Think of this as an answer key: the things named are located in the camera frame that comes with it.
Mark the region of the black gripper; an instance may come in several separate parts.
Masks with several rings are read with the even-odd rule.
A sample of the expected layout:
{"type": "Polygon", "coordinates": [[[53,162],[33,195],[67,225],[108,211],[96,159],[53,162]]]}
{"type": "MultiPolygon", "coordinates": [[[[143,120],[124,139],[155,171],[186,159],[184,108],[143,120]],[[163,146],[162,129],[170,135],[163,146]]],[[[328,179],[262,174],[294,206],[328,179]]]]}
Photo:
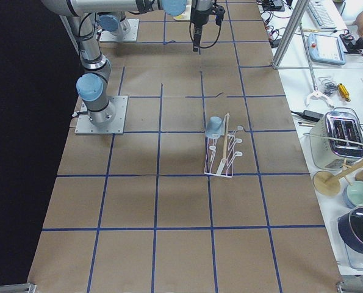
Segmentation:
{"type": "Polygon", "coordinates": [[[193,51],[198,51],[201,43],[203,25],[207,24],[210,15],[215,15],[215,24],[221,26],[225,14],[223,6],[211,0],[192,0],[190,22],[194,24],[192,42],[193,51]]]}

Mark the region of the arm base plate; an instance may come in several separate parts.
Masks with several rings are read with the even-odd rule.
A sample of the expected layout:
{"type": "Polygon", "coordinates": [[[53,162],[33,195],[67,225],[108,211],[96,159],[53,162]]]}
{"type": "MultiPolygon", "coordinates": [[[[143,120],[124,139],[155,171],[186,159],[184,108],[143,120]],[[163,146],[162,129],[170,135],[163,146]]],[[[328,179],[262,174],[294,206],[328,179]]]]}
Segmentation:
{"type": "Polygon", "coordinates": [[[128,108],[128,96],[108,96],[108,106],[101,112],[90,112],[82,102],[77,116],[75,134],[77,135],[123,135],[128,108]]]}
{"type": "Polygon", "coordinates": [[[119,21],[111,16],[105,15],[99,20],[101,33],[99,41],[101,43],[126,43],[136,42],[138,36],[139,19],[126,18],[119,21]]]}

